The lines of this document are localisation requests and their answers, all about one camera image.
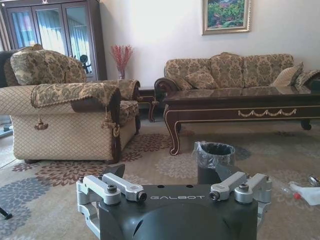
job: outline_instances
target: metal clamp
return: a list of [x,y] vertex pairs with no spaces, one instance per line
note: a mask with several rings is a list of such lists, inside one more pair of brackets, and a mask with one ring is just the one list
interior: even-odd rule
[[250,204],[253,199],[258,203],[257,227],[259,228],[264,220],[265,213],[271,205],[272,181],[267,175],[257,173],[247,178],[244,172],[236,172],[221,183],[213,184],[209,196],[212,200],[227,200],[234,191],[235,200],[240,204]]
[[132,184],[112,173],[104,174],[102,181],[117,186],[128,201],[143,202],[147,199],[147,194],[144,192],[143,186]]
[[237,171],[221,183],[211,185],[209,196],[214,201],[223,201],[229,198],[230,193],[247,180],[244,172]]
[[117,204],[121,201],[120,190],[110,190],[106,183],[90,175],[76,182],[76,197],[78,212],[84,214],[86,225],[100,239],[100,222],[92,203],[103,200],[107,205]]
[[147,199],[141,185],[132,184],[113,173],[104,174],[102,180],[90,175],[76,182],[78,212],[84,214],[86,225],[97,238],[100,239],[100,221],[92,203],[102,200],[107,205],[116,205],[121,202],[121,193],[129,201],[143,202]]

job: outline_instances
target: wooden coffee table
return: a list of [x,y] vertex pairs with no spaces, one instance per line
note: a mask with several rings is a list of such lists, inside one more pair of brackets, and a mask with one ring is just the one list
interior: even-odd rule
[[176,91],[163,102],[168,105],[164,121],[172,138],[171,155],[179,153],[184,123],[301,120],[310,130],[310,119],[320,118],[320,91],[305,86]]

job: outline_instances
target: framed painting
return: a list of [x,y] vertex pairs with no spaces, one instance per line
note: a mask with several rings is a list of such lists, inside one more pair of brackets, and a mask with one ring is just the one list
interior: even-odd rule
[[252,0],[202,0],[202,35],[250,31]]

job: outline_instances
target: armrest cover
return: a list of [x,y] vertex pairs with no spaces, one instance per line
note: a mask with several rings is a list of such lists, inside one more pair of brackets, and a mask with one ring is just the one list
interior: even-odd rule
[[175,81],[165,77],[159,78],[155,81],[154,89],[155,91],[165,91],[167,94],[179,91]]
[[34,108],[30,102],[35,85],[0,88],[0,115],[73,114],[71,103]]
[[62,104],[35,108],[32,106],[30,101],[32,91],[35,87],[36,85],[26,85],[0,88],[0,115],[54,115],[99,113],[106,111],[103,104],[101,104],[95,98],[87,98]]
[[106,80],[100,83],[110,84],[119,88],[121,99],[125,101],[136,101],[139,97],[140,82],[134,79],[129,80]]

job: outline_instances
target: sofa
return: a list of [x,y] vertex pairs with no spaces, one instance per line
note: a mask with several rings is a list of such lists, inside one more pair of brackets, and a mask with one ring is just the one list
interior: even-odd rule
[[82,64],[41,47],[0,52],[0,115],[17,159],[114,164],[140,128],[136,80],[86,82]]
[[[211,58],[171,59],[165,64],[164,77],[159,78],[154,87],[157,92],[167,94],[193,89],[268,87],[284,70],[294,67],[290,54],[239,56],[223,52]],[[214,81],[208,84],[210,77]],[[303,71],[301,63],[290,77],[288,85],[301,87],[320,79],[320,71]]]

